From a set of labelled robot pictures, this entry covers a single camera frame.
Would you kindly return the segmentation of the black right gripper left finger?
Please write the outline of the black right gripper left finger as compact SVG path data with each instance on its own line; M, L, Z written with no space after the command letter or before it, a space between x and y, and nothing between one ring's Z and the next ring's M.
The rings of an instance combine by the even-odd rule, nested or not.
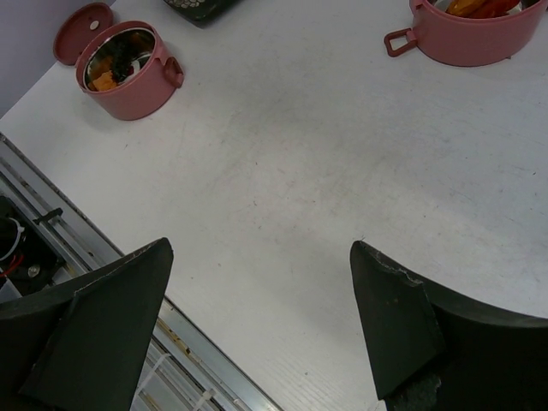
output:
M174 254L158 239L1 305L3 410L128 410Z

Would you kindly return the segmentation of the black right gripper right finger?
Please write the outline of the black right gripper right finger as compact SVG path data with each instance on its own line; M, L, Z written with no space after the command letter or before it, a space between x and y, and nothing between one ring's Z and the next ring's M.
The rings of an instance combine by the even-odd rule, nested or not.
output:
M547 322L416 274L363 241L354 295L377 397L389 410L544 410Z

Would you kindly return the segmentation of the white red sushi piece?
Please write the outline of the white red sushi piece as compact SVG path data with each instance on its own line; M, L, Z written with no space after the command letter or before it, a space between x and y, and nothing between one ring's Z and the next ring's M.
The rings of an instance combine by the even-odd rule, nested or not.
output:
M149 55L142 55L135 58L129 66L128 76L126 77L125 82L132 80L146 66L149 58Z

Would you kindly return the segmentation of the black seaweed roll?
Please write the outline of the black seaweed roll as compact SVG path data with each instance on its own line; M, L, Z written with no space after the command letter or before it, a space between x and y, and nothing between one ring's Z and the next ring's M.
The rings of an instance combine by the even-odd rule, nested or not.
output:
M110 71L112 79L116 83L122 83L132 72L132 61L134 59L134 47L127 41L115 42L112 52L112 64Z

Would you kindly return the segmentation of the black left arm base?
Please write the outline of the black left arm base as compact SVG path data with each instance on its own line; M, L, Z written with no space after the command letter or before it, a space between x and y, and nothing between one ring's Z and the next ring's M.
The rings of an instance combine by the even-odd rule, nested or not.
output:
M7 280L23 296L52 285L64 266L61 254L15 203L1 196L1 285Z

